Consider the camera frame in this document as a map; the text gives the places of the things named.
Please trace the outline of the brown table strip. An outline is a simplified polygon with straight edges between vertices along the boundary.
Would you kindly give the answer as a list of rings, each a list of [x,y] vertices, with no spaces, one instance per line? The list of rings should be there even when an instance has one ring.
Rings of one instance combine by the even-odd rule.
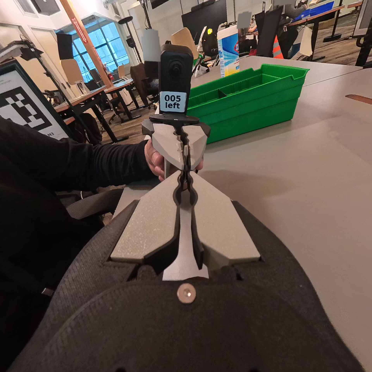
[[[349,95],[346,95],[345,97],[349,98],[349,99],[352,99],[352,100],[362,102],[362,103],[366,103],[368,105],[372,105],[372,99],[369,98],[369,97],[365,97],[365,96],[362,96],[362,95],[355,95],[355,94],[349,94]]]

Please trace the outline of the large black monitor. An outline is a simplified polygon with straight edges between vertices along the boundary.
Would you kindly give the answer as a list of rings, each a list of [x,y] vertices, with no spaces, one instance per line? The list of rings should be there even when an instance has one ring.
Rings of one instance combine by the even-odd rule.
[[[183,14],[181,18],[183,26],[192,33],[202,30],[205,26],[217,29],[220,24],[227,22],[226,1],[200,4],[197,9]]]

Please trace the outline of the white hanging bag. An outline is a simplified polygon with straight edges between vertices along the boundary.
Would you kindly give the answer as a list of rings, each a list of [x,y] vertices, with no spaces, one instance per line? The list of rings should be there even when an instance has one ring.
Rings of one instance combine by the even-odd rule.
[[[311,28],[309,28],[308,26],[304,27],[299,52],[301,55],[306,57],[311,57],[313,55],[312,33],[313,30]]]

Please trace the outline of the wooden beam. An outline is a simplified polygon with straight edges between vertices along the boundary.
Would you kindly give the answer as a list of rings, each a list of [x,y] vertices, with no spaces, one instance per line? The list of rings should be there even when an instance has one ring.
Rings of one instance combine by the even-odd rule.
[[[107,88],[113,87],[113,83],[108,77],[108,74],[105,71],[104,65],[91,41],[91,38],[88,35],[85,26],[82,23],[80,16],[78,15],[72,1],[70,0],[60,0],[62,7],[64,8],[67,16],[69,17],[74,29],[76,30],[79,38],[84,44],[87,53],[91,57],[92,62],[94,63],[103,83]]]

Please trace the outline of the framed black-white patterned sign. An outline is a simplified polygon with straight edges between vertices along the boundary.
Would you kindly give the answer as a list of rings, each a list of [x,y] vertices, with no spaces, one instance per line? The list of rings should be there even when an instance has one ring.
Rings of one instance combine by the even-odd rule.
[[[0,66],[0,115],[58,140],[73,138],[67,124],[15,59]]]

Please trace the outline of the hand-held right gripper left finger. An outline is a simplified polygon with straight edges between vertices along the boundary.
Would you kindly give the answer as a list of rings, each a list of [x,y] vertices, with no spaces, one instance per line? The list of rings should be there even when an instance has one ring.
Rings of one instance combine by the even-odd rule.
[[[136,203],[112,261],[149,265],[157,274],[174,262],[179,251],[181,177],[176,171]]]

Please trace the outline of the white wipes canister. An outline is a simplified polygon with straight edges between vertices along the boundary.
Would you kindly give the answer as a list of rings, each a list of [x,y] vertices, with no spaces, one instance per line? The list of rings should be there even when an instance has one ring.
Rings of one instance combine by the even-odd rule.
[[[217,32],[221,77],[239,72],[239,35],[237,25]]]

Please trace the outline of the cardboard sheet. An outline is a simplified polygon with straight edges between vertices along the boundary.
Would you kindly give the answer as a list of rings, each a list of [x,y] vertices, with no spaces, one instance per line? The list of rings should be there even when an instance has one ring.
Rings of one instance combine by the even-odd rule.
[[[75,85],[76,83],[84,82],[81,70],[78,66],[77,61],[74,58],[62,59],[60,63],[67,77],[67,82],[70,85]]]
[[[188,47],[193,53],[193,59],[198,59],[197,46],[193,40],[190,30],[187,27],[182,28],[171,35],[171,44]]]

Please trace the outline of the person's left hand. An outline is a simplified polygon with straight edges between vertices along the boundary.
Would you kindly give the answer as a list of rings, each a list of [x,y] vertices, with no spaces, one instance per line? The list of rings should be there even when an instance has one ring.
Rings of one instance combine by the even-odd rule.
[[[164,157],[154,148],[152,139],[149,139],[146,142],[144,154],[147,165],[149,166],[152,173],[157,176],[161,182],[163,182],[165,176],[165,160]]]

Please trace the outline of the large window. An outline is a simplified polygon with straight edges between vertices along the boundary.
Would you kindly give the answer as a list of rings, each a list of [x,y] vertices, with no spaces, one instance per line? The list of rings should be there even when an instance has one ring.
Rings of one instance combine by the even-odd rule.
[[[118,67],[130,66],[130,62],[118,23],[97,13],[83,18],[82,22],[101,61],[113,75],[114,81],[119,80]],[[92,81],[90,71],[96,68],[75,28],[69,24],[57,32],[72,36],[73,58],[77,61],[84,82]]]

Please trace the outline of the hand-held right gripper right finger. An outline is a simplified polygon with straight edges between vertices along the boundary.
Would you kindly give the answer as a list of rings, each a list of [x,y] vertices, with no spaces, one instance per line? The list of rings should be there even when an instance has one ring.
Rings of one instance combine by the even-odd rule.
[[[197,265],[209,270],[256,262],[261,255],[231,199],[198,174],[189,174],[192,243]]]

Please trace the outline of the person's left forearm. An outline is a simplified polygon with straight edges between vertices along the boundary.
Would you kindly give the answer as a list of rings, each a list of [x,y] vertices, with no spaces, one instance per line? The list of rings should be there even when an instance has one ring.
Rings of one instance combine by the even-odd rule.
[[[155,177],[145,157],[147,141],[91,145],[57,140],[1,119],[1,156],[36,183],[54,191],[89,191]]]

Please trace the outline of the wooden desk with black legs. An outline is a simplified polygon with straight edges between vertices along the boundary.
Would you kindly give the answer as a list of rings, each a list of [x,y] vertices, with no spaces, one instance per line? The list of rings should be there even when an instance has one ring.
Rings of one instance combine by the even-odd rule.
[[[80,115],[91,109],[95,114],[96,121],[101,124],[104,131],[109,135],[111,143],[125,141],[128,139],[128,136],[116,137],[109,123],[105,120],[104,114],[100,110],[101,103],[108,103],[104,89],[105,87],[98,88],[71,101],[66,99],[63,103],[54,106],[53,108],[67,125],[76,120],[83,126],[84,123],[82,122]]]
[[[132,88],[134,87],[133,79],[125,80],[123,82],[119,82],[114,84],[111,87],[105,87],[104,92],[108,99],[108,103],[110,108],[113,110],[114,115],[120,119],[121,123],[126,123],[133,119],[139,118],[141,115],[133,116],[132,111],[135,109],[143,108],[144,106],[139,106],[134,96]],[[125,103],[123,97],[121,96],[120,92],[123,90],[127,90],[132,102],[135,105],[135,108],[130,110],[128,109],[128,105]]]

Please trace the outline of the black square panel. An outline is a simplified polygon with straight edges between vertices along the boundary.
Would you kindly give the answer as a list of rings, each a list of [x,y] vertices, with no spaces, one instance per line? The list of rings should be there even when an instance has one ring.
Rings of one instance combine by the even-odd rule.
[[[59,59],[73,59],[72,35],[56,33]]]

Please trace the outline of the green plastic bin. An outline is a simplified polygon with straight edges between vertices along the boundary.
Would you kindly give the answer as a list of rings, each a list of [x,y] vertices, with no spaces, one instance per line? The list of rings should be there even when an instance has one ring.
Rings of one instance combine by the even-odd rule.
[[[187,115],[211,127],[208,144],[290,121],[308,71],[262,64],[194,87]]]

